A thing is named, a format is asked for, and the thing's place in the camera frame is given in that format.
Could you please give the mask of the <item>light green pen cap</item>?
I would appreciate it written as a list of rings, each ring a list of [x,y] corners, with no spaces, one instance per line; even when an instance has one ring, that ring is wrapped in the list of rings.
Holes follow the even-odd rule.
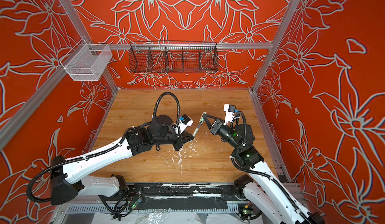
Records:
[[[201,115],[201,119],[200,119],[200,124],[203,124],[206,122],[206,115],[207,113],[206,112],[203,112],[202,115]]]

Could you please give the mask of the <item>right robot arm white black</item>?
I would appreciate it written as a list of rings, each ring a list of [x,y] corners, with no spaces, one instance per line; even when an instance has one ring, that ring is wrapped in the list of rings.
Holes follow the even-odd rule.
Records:
[[[244,113],[238,111],[232,117],[243,122],[227,125],[224,120],[206,113],[201,120],[213,135],[234,148],[230,160],[236,169],[245,172],[234,182],[241,198],[249,200],[274,224],[323,224],[323,217],[317,212],[311,213],[272,173],[253,145],[255,136]]]

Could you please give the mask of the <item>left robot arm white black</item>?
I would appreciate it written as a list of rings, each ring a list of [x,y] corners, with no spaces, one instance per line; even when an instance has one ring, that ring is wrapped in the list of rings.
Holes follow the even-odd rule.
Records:
[[[186,132],[193,120],[183,115],[173,123],[166,115],[154,117],[150,122],[128,128],[116,141],[88,154],[65,159],[53,159],[50,178],[50,204],[60,205],[80,196],[112,197],[126,189],[121,176],[110,178],[92,177],[91,174],[117,161],[150,151],[153,146],[172,145],[179,151],[194,139]]]

